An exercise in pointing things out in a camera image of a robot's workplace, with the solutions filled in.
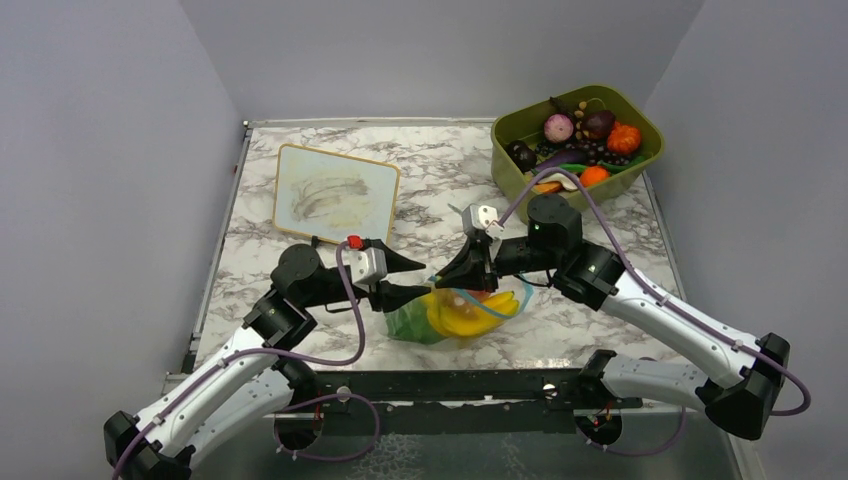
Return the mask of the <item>green lettuce leaf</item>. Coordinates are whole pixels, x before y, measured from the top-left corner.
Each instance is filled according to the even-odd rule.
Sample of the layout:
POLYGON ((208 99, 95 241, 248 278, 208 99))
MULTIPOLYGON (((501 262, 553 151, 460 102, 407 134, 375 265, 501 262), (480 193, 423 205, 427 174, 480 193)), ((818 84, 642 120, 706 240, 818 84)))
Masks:
POLYGON ((421 300, 384 314, 388 336, 391 339, 433 345, 445 339, 429 322, 428 308, 421 300))

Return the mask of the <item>clear zip top bag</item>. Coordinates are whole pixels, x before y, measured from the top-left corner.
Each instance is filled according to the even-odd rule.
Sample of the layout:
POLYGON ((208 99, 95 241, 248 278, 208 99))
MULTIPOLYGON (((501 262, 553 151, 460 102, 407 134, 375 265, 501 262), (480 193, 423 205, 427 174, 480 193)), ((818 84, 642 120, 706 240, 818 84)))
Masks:
POLYGON ((523 292, 494 293, 463 289, 437 289, 431 277, 429 292, 384 315, 393 340, 434 345, 448 339, 471 341, 486 335, 523 314, 533 297, 533 287, 523 292))

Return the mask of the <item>pink peach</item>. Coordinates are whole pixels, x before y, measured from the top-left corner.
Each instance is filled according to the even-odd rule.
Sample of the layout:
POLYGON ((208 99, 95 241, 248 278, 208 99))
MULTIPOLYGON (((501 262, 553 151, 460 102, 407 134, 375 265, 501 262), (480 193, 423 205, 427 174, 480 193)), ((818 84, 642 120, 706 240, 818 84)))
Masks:
POLYGON ((471 311, 475 307, 481 307, 491 294, 486 291, 446 289, 447 305, 456 310, 471 311))

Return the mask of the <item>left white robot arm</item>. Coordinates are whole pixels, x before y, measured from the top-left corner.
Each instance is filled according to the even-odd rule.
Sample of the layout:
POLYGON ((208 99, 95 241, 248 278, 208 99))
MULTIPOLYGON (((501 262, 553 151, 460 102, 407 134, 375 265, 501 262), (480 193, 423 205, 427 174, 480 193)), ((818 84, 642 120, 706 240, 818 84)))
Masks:
POLYGON ((310 244, 286 248, 272 270, 270 289, 215 354, 138 413, 113 414, 104 424, 113 478, 187 479, 193 464, 247 422, 321 402, 312 365, 348 366, 364 353, 359 300, 391 312, 428 292, 387 281, 390 274, 424 266, 381 240, 351 236, 336 247, 335 256, 335 267, 328 268, 310 244), (343 301, 349 301, 357 328, 354 353, 327 359, 296 352, 317 325, 309 308, 343 301))

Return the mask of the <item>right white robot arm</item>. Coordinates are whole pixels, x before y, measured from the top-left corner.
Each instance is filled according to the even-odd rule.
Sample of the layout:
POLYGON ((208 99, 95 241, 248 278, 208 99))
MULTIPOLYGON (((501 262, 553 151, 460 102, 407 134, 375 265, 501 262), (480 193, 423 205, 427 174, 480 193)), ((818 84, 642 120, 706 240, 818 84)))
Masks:
POLYGON ((701 411, 736 437, 761 438, 783 386, 785 339, 730 328, 629 271, 619 254, 584 239, 580 212, 558 195, 530 200, 524 237, 500 239, 491 207, 472 205, 462 216, 465 244, 438 272, 437 288, 492 292, 502 277, 544 272, 565 298, 638 327, 687 360, 661 363, 598 350, 576 383, 585 404, 658 400, 701 411))

